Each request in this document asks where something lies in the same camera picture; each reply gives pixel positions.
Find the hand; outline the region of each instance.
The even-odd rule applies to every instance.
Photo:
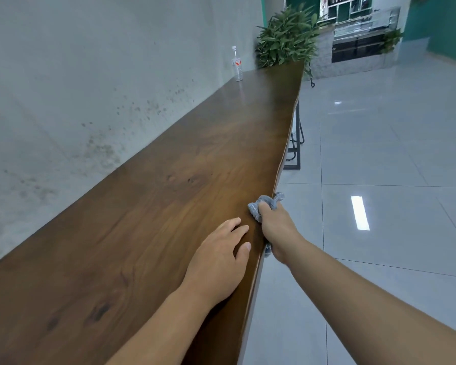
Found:
[[[242,220],[237,217],[221,224],[201,243],[189,263],[182,287],[214,307],[228,298],[242,281],[249,260],[251,244],[244,243],[233,256],[235,246],[249,231],[248,225],[235,230]]]
[[[275,210],[272,210],[266,202],[260,202],[259,212],[262,220],[263,235],[272,243],[272,252],[275,258],[285,264],[288,244],[302,237],[289,213],[280,202],[277,202]]]

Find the cleaning cloth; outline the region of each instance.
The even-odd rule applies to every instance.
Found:
[[[271,197],[266,196],[266,195],[262,195],[255,202],[249,203],[250,214],[253,215],[253,217],[255,218],[256,221],[261,223],[261,215],[260,215],[260,212],[258,210],[259,203],[261,201],[264,201],[270,206],[270,208],[272,210],[275,210],[277,208],[277,202],[282,201],[284,199],[284,197],[285,196],[284,196],[284,194],[282,192],[277,192],[275,194],[274,198],[271,198]],[[265,246],[265,257],[269,256],[271,253],[272,253],[272,245],[270,243],[268,243]]]

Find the person's left hand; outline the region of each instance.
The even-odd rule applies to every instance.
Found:
[[[221,224],[201,243],[189,263],[182,287],[191,294],[199,295],[211,307],[228,298],[242,281],[249,260],[251,244],[240,246],[236,258],[235,246],[249,230],[239,225],[239,217]]]

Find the person's left arm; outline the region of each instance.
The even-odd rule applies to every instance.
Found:
[[[228,298],[241,282],[250,243],[233,256],[249,230],[241,219],[225,221],[199,246],[181,286],[106,365],[180,364],[210,310]]]

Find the forearm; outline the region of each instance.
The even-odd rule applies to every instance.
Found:
[[[456,331],[295,239],[287,266],[358,365],[456,364]]]
[[[107,365],[180,364],[210,309],[179,287]]]

